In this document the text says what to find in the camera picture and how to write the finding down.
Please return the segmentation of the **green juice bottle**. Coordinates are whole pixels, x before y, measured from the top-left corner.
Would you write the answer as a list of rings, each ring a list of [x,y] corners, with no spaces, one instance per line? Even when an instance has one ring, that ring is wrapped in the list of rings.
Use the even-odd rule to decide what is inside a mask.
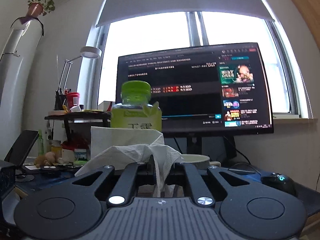
[[[121,103],[111,109],[111,127],[162,130],[159,103],[149,104],[151,86],[145,81],[127,81],[121,86]]]

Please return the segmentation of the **white standing air conditioner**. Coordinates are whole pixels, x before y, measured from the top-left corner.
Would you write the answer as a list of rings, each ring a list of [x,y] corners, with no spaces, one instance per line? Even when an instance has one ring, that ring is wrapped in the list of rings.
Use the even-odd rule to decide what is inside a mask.
[[[39,20],[17,19],[1,53],[1,159],[22,130],[22,115],[28,76],[43,34]]]

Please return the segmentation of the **white ceramic bowl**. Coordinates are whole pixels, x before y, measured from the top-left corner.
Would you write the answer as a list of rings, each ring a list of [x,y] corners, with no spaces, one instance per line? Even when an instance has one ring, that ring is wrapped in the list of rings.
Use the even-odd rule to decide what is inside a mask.
[[[193,164],[199,170],[206,170],[210,165],[210,157],[198,154],[182,154],[181,163]]]

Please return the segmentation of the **potted green plant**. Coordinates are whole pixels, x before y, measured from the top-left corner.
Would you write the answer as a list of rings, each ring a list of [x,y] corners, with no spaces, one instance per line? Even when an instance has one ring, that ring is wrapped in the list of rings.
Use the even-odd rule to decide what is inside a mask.
[[[55,11],[55,3],[53,0],[28,0],[27,5],[28,12],[26,15],[30,17],[46,16]]]

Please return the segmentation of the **black desk shelf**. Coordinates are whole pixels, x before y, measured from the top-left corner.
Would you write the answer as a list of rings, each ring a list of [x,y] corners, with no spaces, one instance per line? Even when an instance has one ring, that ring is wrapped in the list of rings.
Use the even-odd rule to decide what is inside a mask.
[[[51,115],[45,116],[45,120],[62,121],[68,141],[72,141],[73,125],[85,125],[88,127],[110,127],[111,113],[99,110],[85,110],[81,112],[59,113],[52,111]]]

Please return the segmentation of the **black pen holder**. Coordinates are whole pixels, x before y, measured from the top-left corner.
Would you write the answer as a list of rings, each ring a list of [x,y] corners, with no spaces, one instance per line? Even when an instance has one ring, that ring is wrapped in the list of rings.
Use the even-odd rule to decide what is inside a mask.
[[[64,105],[66,103],[66,95],[64,94],[64,92],[62,91],[61,88],[59,88],[56,92],[55,92],[55,106],[54,106],[54,110],[55,111],[62,111],[64,110]]]

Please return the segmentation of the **black computer monitor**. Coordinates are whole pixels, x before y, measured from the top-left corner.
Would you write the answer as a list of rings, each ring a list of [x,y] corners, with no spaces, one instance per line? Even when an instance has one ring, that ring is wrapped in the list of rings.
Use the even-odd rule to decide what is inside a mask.
[[[147,82],[166,137],[274,132],[266,70],[256,42],[120,56],[116,89]]]

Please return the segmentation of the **white paper towel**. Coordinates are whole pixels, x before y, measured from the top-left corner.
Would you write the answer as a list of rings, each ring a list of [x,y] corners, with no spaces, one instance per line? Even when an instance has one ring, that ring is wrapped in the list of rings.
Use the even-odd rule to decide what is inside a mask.
[[[105,165],[123,170],[128,164],[155,161],[156,186],[153,196],[172,197],[174,185],[166,185],[172,165],[182,160],[180,152],[164,143],[163,134],[155,129],[91,127],[91,159],[76,176]]]

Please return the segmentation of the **red cup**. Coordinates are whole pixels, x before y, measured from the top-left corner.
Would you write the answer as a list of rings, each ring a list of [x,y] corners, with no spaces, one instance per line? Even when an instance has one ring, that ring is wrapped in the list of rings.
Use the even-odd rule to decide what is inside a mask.
[[[66,98],[67,98],[67,106],[69,109],[79,105],[80,94],[78,92],[68,93]]]

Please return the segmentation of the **black phone on stand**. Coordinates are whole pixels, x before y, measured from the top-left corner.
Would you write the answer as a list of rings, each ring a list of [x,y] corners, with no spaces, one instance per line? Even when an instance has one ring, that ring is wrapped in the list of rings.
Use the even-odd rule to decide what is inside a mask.
[[[18,136],[4,160],[16,166],[16,170],[26,174],[23,164],[29,155],[33,145],[39,138],[39,132],[33,130],[24,130]]]

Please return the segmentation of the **wooden wardrobe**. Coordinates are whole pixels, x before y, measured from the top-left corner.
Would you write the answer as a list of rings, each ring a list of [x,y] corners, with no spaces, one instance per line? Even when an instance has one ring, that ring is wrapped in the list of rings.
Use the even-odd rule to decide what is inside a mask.
[[[319,48],[319,0],[291,0],[306,22]]]

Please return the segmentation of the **black computer mouse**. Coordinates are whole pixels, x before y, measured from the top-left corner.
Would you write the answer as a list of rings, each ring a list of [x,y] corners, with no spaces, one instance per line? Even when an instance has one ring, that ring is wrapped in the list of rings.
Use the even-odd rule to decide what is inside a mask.
[[[268,176],[262,176],[260,180],[264,185],[298,197],[295,182],[286,175],[271,173]]]

